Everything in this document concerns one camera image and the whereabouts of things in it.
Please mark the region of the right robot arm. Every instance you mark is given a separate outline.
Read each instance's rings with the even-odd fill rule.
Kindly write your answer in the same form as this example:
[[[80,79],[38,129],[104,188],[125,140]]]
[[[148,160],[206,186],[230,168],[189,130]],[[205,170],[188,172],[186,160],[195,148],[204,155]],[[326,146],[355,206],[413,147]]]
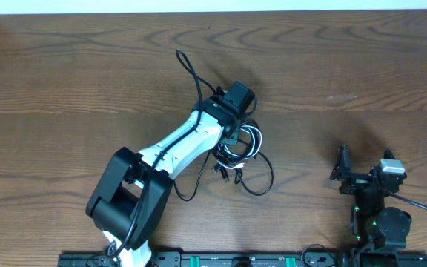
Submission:
[[[395,207],[385,207],[385,198],[398,192],[406,170],[390,149],[386,149],[378,165],[367,174],[351,170],[351,161],[344,145],[330,179],[341,182],[339,192],[352,195],[351,233],[357,244],[341,251],[337,266],[398,266],[398,251],[406,247],[411,230],[411,215]]]

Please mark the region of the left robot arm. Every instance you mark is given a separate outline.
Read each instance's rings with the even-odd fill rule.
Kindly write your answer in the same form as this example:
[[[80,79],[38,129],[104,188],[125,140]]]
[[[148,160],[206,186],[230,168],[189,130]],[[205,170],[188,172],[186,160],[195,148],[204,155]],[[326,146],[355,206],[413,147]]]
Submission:
[[[148,240],[162,217],[176,177],[198,156],[230,138],[255,100],[239,82],[196,103],[179,128],[136,153],[120,148],[111,158],[85,212],[109,241],[106,258],[117,266],[146,266]]]

